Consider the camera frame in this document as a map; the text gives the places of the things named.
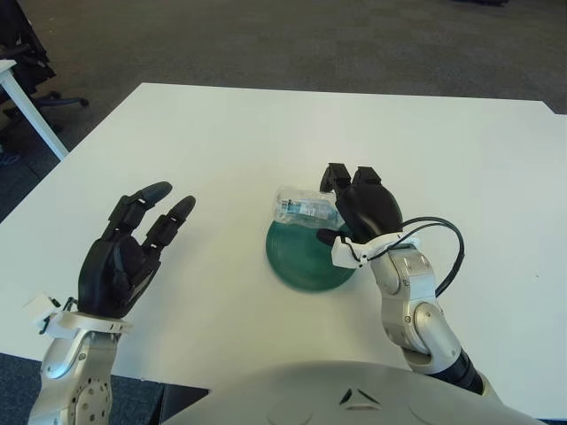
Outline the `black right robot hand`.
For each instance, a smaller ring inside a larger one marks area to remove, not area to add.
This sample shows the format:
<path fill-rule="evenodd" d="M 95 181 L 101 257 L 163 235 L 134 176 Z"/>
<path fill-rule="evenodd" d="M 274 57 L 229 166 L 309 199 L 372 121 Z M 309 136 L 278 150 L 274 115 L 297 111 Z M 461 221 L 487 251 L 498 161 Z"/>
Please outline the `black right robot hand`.
<path fill-rule="evenodd" d="M 335 194 L 335 206 L 356 243 L 402 230 L 402 214 L 376 171 L 359 166 L 351 177 L 342 163 L 329 163 L 320 191 Z"/>

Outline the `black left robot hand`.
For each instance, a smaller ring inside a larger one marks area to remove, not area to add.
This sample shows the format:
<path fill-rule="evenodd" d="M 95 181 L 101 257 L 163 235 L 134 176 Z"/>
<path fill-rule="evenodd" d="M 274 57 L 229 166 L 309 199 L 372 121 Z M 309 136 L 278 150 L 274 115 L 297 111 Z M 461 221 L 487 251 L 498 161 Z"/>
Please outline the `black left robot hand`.
<path fill-rule="evenodd" d="M 144 294 L 159 270 L 162 251 L 196 205 L 195 197 L 184 197 L 157 218 L 139 243 L 133 231 L 172 188 L 169 182 L 157 182 L 118 200 L 104 232 L 83 261 L 78 278 L 79 312 L 121 319 Z"/>

